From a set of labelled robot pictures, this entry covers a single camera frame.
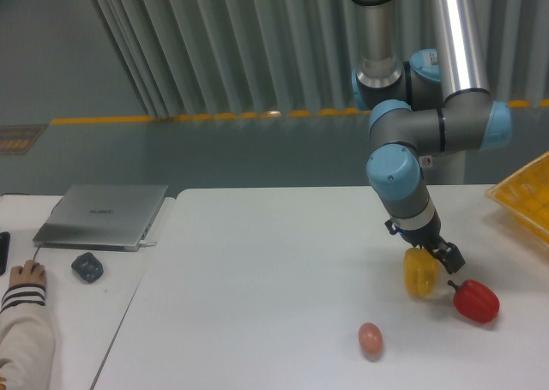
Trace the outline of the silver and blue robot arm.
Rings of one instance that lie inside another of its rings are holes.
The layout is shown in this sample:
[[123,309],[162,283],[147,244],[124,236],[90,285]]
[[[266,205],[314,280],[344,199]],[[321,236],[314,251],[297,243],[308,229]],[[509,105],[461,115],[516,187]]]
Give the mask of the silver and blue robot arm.
[[369,184],[389,215],[388,231],[456,273],[465,261],[441,236],[420,160],[503,147],[512,135],[509,107],[489,90],[474,0],[431,0],[435,46],[407,61],[395,51],[397,0],[350,1],[363,24],[352,84],[357,106],[371,113]]

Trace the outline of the person's hand on mouse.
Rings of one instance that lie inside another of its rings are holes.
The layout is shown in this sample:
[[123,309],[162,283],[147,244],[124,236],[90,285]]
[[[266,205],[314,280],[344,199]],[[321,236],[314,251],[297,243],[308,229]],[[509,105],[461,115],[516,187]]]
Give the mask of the person's hand on mouse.
[[14,266],[9,273],[9,288],[22,285],[38,285],[46,288],[45,266],[35,260],[27,260],[22,266]]

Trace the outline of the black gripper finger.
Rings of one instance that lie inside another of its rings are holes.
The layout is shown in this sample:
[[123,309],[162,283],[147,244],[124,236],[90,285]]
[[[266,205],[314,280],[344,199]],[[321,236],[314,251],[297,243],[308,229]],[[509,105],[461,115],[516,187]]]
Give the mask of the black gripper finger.
[[425,246],[430,255],[439,261],[448,274],[457,273],[466,262],[458,247],[450,242],[438,240]]

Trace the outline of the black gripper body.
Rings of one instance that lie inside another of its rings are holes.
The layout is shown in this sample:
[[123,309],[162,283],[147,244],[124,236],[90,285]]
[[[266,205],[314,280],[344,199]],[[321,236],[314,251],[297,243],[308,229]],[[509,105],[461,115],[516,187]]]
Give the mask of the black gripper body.
[[439,218],[433,218],[425,226],[415,230],[404,230],[397,227],[390,219],[384,223],[390,235],[400,235],[403,240],[413,247],[420,246],[425,249],[437,249],[441,243],[441,222]]

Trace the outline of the white striped sleeve forearm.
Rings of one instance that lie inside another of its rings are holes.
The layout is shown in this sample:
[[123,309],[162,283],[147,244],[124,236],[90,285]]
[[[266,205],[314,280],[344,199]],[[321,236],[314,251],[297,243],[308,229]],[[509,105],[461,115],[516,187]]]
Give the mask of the white striped sleeve forearm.
[[54,350],[45,287],[22,284],[8,288],[1,307],[1,388],[47,389]]

